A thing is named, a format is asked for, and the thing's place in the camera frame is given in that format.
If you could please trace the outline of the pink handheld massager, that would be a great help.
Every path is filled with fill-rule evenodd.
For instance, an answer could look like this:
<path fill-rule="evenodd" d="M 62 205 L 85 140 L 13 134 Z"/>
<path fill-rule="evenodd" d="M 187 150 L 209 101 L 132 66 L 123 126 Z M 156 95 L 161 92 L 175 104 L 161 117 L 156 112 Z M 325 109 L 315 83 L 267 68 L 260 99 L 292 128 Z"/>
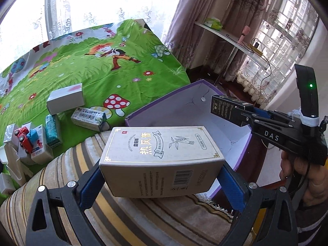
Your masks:
<path fill-rule="evenodd" d="M 250 27 L 249 26 L 245 26 L 241 32 L 241 36 L 239 37 L 237 43 L 238 44 L 242 44 L 244 38 L 250 33 Z"/>

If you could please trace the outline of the mauve curtain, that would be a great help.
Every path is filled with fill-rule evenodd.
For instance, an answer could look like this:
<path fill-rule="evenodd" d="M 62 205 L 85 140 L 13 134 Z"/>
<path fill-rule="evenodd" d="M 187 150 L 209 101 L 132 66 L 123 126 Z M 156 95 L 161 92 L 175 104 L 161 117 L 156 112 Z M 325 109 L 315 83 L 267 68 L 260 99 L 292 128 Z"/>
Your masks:
<path fill-rule="evenodd" d="M 224 66 L 232 46 L 202 36 L 201 25 L 223 10 L 222 28 L 243 36 L 242 49 Z M 302 60 L 315 34 L 319 15 L 309 0 L 179 0 L 165 44 L 190 67 L 201 52 L 204 65 L 227 82 L 241 84 L 251 100 L 267 107 Z"/>

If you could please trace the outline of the beige medicine box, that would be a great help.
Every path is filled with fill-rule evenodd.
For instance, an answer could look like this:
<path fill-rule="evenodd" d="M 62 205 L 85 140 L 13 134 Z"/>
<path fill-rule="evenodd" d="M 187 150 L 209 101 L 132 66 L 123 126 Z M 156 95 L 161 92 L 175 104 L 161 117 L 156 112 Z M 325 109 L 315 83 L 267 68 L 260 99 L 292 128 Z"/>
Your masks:
<path fill-rule="evenodd" d="M 115 127 L 99 167 L 115 197 L 145 199 L 207 192 L 224 163 L 203 126 Z"/>

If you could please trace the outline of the teal patterned box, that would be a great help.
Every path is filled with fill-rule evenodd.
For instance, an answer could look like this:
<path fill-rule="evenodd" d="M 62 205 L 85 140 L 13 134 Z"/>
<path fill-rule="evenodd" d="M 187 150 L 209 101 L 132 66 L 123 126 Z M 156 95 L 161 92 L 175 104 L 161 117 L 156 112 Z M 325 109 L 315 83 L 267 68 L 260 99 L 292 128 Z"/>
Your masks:
<path fill-rule="evenodd" d="M 61 130 L 57 115 L 47 115 L 46 124 L 46 140 L 47 144 L 53 149 L 62 144 Z"/>

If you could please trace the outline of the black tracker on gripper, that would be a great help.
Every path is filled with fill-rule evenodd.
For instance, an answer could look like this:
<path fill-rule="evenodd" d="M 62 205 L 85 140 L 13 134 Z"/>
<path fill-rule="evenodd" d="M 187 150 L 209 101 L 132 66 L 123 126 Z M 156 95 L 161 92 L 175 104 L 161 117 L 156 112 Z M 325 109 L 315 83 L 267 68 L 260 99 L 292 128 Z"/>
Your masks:
<path fill-rule="evenodd" d="M 319 125 L 319 99 L 313 68 L 295 64 L 296 83 L 300 96 L 300 117 L 302 124 L 308 127 Z"/>

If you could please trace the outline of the green cartoon tablecloth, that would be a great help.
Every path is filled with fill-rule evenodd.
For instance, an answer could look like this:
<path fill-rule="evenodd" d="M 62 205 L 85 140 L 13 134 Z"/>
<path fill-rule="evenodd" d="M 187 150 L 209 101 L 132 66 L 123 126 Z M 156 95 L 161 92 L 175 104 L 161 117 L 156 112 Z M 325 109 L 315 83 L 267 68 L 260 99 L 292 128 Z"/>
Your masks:
<path fill-rule="evenodd" d="M 110 96 L 123 107 L 106 108 L 110 127 L 130 113 L 188 85 L 185 68 L 136 20 L 95 26 L 41 43 L 1 73 L 1 131 L 10 124 L 42 125 L 51 92 L 82 84 L 85 107 L 105 107 Z"/>

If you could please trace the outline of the white green medicine box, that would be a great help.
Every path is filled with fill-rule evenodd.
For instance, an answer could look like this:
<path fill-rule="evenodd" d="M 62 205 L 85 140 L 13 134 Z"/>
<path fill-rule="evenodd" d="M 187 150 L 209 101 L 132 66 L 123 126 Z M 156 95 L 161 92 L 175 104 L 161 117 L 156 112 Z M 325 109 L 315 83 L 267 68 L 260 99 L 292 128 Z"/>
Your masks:
<path fill-rule="evenodd" d="M 96 132 L 108 131 L 105 112 L 84 107 L 77 107 L 71 116 L 73 124 Z"/>

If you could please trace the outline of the white pink plain box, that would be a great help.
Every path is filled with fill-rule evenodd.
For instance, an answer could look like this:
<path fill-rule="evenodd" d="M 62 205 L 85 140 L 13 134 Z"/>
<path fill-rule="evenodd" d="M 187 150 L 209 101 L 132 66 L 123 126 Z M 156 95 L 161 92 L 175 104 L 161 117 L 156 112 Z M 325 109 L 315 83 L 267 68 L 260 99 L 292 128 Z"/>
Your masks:
<path fill-rule="evenodd" d="M 70 85 L 52 91 L 47 100 L 47 109 L 51 115 L 84 105 L 82 83 Z"/>

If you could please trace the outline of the black small box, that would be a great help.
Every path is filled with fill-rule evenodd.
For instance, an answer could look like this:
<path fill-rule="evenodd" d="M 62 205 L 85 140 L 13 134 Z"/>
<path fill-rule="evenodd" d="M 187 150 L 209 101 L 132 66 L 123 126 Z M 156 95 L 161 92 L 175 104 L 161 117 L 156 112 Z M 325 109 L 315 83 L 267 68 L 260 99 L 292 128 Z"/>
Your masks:
<path fill-rule="evenodd" d="M 211 113 L 239 127 L 248 124 L 254 107 L 251 103 L 225 95 L 211 97 Z"/>

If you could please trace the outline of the green tissue pack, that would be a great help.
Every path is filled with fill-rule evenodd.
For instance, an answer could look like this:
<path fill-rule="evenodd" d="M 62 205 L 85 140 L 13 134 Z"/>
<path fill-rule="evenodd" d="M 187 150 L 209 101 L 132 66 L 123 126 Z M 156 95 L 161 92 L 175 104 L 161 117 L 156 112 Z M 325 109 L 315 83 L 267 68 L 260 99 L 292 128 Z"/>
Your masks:
<path fill-rule="evenodd" d="M 209 27 L 209 28 L 212 28 L 213 30 L 217 30 L 217 31 L 222 30 L 221 21 L 218 18 L 215 18 L 215 17 L 206 18 L 205 21 L 204 21 L 204 25 Z"/>

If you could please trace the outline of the white wall shelf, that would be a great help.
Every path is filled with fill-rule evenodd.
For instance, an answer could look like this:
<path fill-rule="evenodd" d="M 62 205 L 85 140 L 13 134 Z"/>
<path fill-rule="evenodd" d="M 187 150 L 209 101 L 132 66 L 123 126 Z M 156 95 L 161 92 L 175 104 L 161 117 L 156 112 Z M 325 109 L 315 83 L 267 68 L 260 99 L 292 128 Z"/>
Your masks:
<path fill-rule="evenodd" d="M 251 51 L 250 47 L 247 47 L 243 43 L 238 43 L 237 38 L 233 35 L 231 35 L 229 32 L 226 32 L 225 30 L 214 30 L 212 28 L 209 28 L 208 26 L 201 24 L 199 22 L 195 22 L 195 24 L 204 30 L 207 30 L 216 36 L 223 39 L 225 42 L 233 45 L 233 52 L 242 51 L 246 56 L 248 56 L 249 59 L 253 60 L 259 67 L 261 67 L 264 70 L 269 69 L 269 63 L 264 59 L 263 56 L 257 55 L 255 52 Z"/>

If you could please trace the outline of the purple cardboard box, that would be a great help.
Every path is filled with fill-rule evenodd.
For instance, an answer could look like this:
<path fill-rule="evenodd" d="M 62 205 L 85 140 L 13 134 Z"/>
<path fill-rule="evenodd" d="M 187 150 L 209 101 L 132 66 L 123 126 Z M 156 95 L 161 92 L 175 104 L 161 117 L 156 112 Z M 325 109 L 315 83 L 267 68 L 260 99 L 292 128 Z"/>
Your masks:
<path fill-rule="evenodd" d="M 211 97 L 219 91 L 209 83 L 198 81 L 173 91 L 142 107 L 126 118 L 129 127 L 192 127 L 203 126 L 232 168 L 237 168 L 251 138 L 249 127 L 238 127 L 213 115 Z M 217 178 L 204 192 L 212 194 L 219 188 Z"/>

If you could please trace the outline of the white blue medicine box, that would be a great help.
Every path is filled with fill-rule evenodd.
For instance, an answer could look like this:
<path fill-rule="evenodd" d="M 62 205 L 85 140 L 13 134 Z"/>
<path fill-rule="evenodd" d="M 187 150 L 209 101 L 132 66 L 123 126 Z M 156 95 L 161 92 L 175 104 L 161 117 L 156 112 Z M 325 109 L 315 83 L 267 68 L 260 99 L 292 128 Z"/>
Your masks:
<path fill-rule="evenodd" d="M 34 130 L 38 134 L 38 139 L 33 145 L 32 153 L 26 153 L 25 149 L 19 146 L 18 157 L 26 165 L 43 165 L 49 163 L 53 160 L 54 156 L 51 147 L 47 144 L 46 130 L 42 124 Z"/>

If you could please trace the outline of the red blue toy truck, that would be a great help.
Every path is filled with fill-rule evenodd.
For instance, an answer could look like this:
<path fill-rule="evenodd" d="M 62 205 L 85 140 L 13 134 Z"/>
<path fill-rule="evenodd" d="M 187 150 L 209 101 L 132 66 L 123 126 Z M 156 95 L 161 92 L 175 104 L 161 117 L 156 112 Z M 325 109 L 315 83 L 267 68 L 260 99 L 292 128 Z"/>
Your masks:
<path fill-rule="evenodd" d="M 33 145 L 38 140 L 38 133 L 35 129 L 27 127 L 17 128 L 14 135 L 18 138 L 19 144 L 28 154 L 32 153 Z"/>

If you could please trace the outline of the striped sofa cushion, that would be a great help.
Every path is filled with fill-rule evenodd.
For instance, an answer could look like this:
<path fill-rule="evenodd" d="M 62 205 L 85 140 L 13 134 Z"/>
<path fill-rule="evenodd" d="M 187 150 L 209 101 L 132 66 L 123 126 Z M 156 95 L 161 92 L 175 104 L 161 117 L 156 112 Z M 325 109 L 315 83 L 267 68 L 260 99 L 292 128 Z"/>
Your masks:
<path fill-rule="evenodd" d="M 32 200 L 40 185 L 49 189 L 78 180 L 99 160 L 108 132 L 68 149 L 34 175 L 1 205 L 1 223 L 16 245 L 26 242 Z M 218 245 L 232 216 L 200 194 L 128 199 L 104 186 L 86 216 L 106 245 Z"/>

